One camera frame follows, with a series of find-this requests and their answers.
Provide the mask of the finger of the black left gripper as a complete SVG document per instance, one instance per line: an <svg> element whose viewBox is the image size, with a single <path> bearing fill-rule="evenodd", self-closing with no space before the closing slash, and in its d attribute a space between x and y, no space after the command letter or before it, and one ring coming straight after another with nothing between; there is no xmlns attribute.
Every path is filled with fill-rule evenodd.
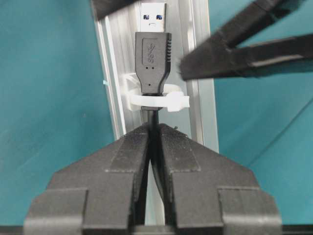
<svg viewBox="0 0 313 235"><path fill-rule="evenodd" d="M186 58L209 58L221 55L230 58L242 49L237 45L275 24L304 4L303 0L253 0Z"/></svg>
<svg viewBox="0 0 313 235"><path fill-rule="evenodd" d="M308 34L230 48L220 35L214 35L183 57L179 69L184 81L311 72L313 36Z"/></svg>

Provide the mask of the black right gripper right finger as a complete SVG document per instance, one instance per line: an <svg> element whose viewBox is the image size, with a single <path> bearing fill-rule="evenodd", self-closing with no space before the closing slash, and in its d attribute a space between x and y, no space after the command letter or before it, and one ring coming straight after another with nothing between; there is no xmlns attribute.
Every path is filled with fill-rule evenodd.
<svg viewBox="0 0 313 235"><path fill-rule="evenodd" d="M165 197L178 235L279 235L274 198L253 172L161 124Z"/></svg>

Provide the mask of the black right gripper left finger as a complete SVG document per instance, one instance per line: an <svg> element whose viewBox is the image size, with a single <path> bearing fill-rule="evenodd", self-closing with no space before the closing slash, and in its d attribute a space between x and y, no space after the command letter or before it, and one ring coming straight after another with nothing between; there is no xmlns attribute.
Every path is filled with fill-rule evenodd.
<svg viewBox="0 0 313 235"><path fill-rule="evenodd" d="M31 203L26 235L126 235L145 222L149 131L142 125L55 172Z"/></svg>

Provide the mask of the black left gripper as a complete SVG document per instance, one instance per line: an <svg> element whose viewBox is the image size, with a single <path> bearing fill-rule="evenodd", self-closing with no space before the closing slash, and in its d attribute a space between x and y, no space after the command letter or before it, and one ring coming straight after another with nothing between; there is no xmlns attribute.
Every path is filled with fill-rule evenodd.
<svg viewBox="0 0 313 235"><path fill-rule="evenodd" d="M138 0L94 0L95 20L100 21L111 13L138 2Z"/></svg>

